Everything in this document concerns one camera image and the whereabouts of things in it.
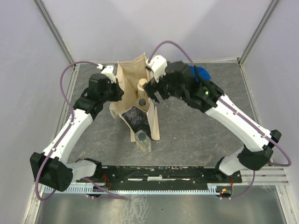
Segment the cream canvas tote bag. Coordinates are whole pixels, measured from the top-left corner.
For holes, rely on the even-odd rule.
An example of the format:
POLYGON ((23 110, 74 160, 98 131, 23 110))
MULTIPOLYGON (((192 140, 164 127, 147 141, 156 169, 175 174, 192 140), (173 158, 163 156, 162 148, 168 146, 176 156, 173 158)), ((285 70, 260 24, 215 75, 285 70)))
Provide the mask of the cream canvas tote bag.
POLYGON ((147 96, 143 85, 149 82, 153 75, 146 69, 147 57, 145 54, 128 62, 118 62, 116 79, 124 95, 118 102, 109 106, 112 117, 120 117, 130 128, 131 141, 135 141, 134 133, 138 132, 137 125, 128 120, 128 115, 135 113, 134 118, 141 118, 147 134, 152 140, 160 140, 157 107, 147 96))

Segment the cream round jar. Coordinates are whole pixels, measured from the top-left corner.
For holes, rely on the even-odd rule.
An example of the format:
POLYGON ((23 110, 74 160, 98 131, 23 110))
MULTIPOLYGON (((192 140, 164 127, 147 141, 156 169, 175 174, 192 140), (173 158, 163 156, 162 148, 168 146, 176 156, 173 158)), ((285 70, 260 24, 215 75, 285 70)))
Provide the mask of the cream round jar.
POLYGON ((138 84, 137 84, 137 92, 138 92, 138 97, 139 98, 143 98, 145 100, 148 100, 148 95, 146 93, 146 91, 144 90, 143 86, 147 83, 147 79, 142 78, 139 80, 138 84))

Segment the clear square bottle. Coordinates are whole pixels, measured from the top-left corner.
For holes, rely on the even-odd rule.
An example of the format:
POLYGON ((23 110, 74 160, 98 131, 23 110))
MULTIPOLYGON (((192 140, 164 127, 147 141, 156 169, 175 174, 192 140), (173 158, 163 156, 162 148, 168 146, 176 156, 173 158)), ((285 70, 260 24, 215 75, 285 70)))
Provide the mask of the clear square bottle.
POLYGON ((149 105, 149 103, 148 103, 148 101, 147 101, 146 99, 144 99, 144 98, 139 98, 139 99, 137 100, 137 102, 136 102, 136 106, 137 106, 138 108, 140 108, 141 110, 147 112, 150 105, 149 105))

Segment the clear bottle grey cap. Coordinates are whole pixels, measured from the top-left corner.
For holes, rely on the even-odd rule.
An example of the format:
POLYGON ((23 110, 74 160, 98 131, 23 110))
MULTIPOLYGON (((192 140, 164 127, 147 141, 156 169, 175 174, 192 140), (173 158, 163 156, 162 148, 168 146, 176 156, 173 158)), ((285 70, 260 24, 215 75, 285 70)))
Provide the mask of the clear bottle grey cap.
POLYGON ((148 155, 151 152, 151 139, 143 130, 135 133, 135 142, 144 155, 148 155))

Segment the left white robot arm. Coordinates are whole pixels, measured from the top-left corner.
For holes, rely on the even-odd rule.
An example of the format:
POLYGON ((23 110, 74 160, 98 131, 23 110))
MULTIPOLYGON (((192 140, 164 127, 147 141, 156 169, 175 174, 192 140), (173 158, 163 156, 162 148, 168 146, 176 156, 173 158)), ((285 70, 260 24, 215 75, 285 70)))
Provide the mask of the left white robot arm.
POLYGON ((75 102, 64 127, 42 153, 34 152, 31 155, 30 165, 37 183, 63 192, 72 182, 84 177, 92 182, 102 179, 101 162, 84 159, 68 163, 68 158, 82 133, 103 110, 103 105, 120 101, 123 94, 113 72, 104 69, 91 75, 88 87, 75 102))

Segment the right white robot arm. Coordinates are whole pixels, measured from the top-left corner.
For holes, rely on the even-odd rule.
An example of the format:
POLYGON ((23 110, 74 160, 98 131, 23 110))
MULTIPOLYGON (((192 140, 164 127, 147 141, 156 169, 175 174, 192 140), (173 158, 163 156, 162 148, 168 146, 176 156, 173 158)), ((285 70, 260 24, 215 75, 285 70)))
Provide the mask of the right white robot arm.
POLYGON ((203 79, 196 67, 182 61, 170 63, 159 57, 157 61, 147 61, 146 69, 153 73, 153 78, 143 88, 154 103, 159 103, 157 93, 162 99, 179 98, 222 123, 243 142, 242 148, 220 160, 214 170, 218 182, 225 182, 236 171, 245 168, 257 171, 269 163, 281 133, 259 126, 219 86, 203 79))

